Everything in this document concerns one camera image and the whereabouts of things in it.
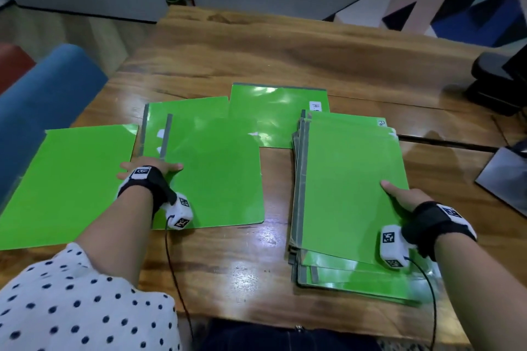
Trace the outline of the person's right hand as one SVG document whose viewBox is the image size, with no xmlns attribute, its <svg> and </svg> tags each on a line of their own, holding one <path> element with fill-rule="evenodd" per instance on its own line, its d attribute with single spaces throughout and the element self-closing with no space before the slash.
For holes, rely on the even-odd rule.
<svg viewBox="0 0 527 351">
<path fill-rule="evenodd" d="M 395 200 L 399 203 L 401 207 L 403 207 L 409 212 L 414 211 L 422 203 L 431 201 L 431 198 L 420 189 L 413 188 L 405 190 L 406 194 L 404 199 L 401 201 L 398 201 L 397 199 Z"/>
</svg>

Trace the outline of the person's left hand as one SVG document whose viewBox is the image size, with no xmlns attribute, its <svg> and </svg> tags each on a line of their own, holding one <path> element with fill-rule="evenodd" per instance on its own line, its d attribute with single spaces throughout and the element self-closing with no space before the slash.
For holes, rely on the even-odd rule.
<svg viewBox="0 0 527 351">
<path fill-rule="evenodd" d="M 124 172 L 120 172 L 116 175 L 117 178 L 120 180 L 124 180 L 134 169 L 142 166 L 152 166 L 160 170 L 163 176 L 167 176 L 168 174 L 163 174 L 162 172 L 162 163 L 165 162 L 161 159 L 156 159 L 154 157 L 146 157 L 146 156 L 140 156 L 133 158 L 130 162 L 122 162 L 120 164 L 120 168 L 124 170 Z"/>
</svg>

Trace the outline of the single green folder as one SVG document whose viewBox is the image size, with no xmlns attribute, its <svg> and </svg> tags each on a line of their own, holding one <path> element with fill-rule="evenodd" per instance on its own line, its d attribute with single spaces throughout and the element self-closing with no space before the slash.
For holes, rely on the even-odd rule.
<svg viewBox="0 0 527 351">
<path fill-rule="evenodd" d="M 299 247 L 375 264 L 382 227 L 404 213 L 381 188 L 408 182 L 393 129 L 345 122 L 309 122 L 304 214 Z"/>
</svg>

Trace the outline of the green folder with grey spine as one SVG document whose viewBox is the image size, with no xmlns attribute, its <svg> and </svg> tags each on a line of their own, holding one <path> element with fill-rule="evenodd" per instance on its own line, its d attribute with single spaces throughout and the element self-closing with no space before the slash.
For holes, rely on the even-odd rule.
<svg viewBox="0 0 527 351">
<path fill-rule="evenodd" d="M 194 219 L 185 229 L 243 226 L 265 220 L 259 143 L 241 120 L 215 119 L 194 131 L 179 147 L 167 151 L 170 125 L 164 133 L 162 158 L 184 165 L 169 174 L 170 188 L 185 195 Z M 166 227 L 161 211 L 153 228 Z"/>
<path fill-rule="evenodd" d="M 194 131 L 205 128 L 208 122 L 228 116 L 227 96 L 185 99 L 146 104 L 141 127 L 142 154 L 159 157 L 166 121 L 172 115 L 167 151 L 171 151 Z"/>
</svg>

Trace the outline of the person's left forearm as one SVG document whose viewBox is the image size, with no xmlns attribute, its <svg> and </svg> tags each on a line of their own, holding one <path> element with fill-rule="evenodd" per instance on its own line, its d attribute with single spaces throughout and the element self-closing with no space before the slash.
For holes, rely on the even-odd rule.
<svg viewBox="0 0 527 351">
<path fill-rule="evenodd" d="M 101 274 L 139 283 L 153 217 L 153 195 L 127 188 L 74 241 Z"/>
</svg>

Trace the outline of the person's right forearm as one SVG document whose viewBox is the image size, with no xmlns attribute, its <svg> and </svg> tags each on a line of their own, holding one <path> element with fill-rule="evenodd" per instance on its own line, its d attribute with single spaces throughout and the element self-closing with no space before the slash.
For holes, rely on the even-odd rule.
<svg viewBox="0 0 527 351">
<path fill-rule="evenodd" d="M 475 351 L 527 351 L 527 288 L 470 237 L 440 235 L 434 252 Z"/>
</svg>

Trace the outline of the stack of green folders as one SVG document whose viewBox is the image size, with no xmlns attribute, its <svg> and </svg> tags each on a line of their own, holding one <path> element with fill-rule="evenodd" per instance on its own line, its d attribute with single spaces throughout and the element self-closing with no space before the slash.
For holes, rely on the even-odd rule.
<svg viewBox="0 0 527 351">
<path fill-rule="evenodd" d="M 392 269 L 378 255 L 375 264 L 342 259 L 299 247 L 304 214 L 307 144 L 309 122 L 315 119 L 329 123 L 345 122 L 362 127 L 390 128 L 385 119 L 360 115 L 332 114 L 319 111 L 303 111 L 296 132 L 292 134 L 295 155 L 295 185 L 293 210 L 289 235 L 289 263 L 293 265 L 292 281 L 300 287 L 323 288 L 362 294 L 405 305 L 419 305 L 434 300 L 441 275 L 438 266 L 428 257 L 421 257 L 410 250 L 407 268 Z M 401 208 L 393 199 L 395 207 Z M 404 213 L 401 226 L 408 213 Z"/>
</svg>

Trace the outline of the plain green folder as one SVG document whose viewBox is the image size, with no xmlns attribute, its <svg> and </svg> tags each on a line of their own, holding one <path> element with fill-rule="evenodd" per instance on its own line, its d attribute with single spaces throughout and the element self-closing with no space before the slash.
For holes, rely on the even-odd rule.
<svg viewBox="0 0 527 351">
<path fill-rule="evenodd" d="M 0 251 L 66 244 L 111 203 L 137 124 L 51 129 L 0 214 Z"/>
</svg>

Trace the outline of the dark flat tablet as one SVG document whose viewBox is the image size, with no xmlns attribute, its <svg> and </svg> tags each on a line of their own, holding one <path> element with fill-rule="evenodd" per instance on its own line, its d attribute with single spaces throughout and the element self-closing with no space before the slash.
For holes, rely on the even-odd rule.
<svg viewBox="0 0 527 351">
<path fill-rule="evenodd" d="M 475 183 L 527 218 L 527 158 L 499 148 Z"/>
</svg>

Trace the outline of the green folder with white label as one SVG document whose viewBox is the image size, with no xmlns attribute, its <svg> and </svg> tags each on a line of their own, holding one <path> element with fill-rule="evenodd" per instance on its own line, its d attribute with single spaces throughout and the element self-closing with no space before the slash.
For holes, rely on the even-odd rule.
<svg viewBox="0 0 527 351">
<path fill-rule="evenodd" d="M 260 147 L 291 149 L 303 111 L 329 112 L 325 89 L 233 83 L 229 117 L 241 120 Z"/>
</svg>

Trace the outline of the blue sofa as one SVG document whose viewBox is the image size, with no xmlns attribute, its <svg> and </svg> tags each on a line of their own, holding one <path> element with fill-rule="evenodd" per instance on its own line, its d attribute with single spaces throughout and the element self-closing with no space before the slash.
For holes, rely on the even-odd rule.
<svg viewBox="0 0 527 351">
<path fill-rule="evenodd" d="M 107 81 L 81 47 L 62 44 L 0 95 L 0 213 L 45 131 L 69 128 Z"/>
</svg>

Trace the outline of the black office chair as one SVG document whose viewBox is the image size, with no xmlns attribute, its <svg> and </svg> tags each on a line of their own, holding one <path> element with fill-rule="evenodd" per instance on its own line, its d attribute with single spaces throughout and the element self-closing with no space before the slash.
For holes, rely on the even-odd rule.
<svg viewBox="0 0 527 351">
<path fill-rule="evenodd" d="M 527 108 L 527 44 L 512 56 L 482 53 L 471 75 L 475 80 L 464 91 L 470 102 L 507 117 Z"/>
</svg>

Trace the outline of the white polka dot shirt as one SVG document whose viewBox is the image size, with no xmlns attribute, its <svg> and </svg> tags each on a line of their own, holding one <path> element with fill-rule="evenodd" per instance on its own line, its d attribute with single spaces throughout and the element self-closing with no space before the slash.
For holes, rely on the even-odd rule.
<svg viewBox="0 0 527 351">
<path fill-rule="evenodd" d="M 101 274 L 70 243 L 0 289 L 0 351 L 183 351 L 175 300 Z"/>
</svg>

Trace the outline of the dark blue jeans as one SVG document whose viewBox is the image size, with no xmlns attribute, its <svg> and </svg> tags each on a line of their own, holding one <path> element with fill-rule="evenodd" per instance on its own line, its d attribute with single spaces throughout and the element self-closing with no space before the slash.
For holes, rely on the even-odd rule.
<svg viewBox="0 0 527 351">
<path fill-rule="evenodd" d="M 199 351 L 382 351 L 373 336 L 212 319 Z"/>
</svg>

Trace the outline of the red cushion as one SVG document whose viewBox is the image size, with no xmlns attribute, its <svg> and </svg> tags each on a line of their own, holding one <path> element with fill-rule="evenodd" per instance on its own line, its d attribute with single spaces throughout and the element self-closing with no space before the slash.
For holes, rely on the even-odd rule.
<svg viewBox="0 0 527 351">
<path fill-rule="evenodd" d="M 35 65 L 20 46 L 0 42 L 0 95 Z"/>
</svg>

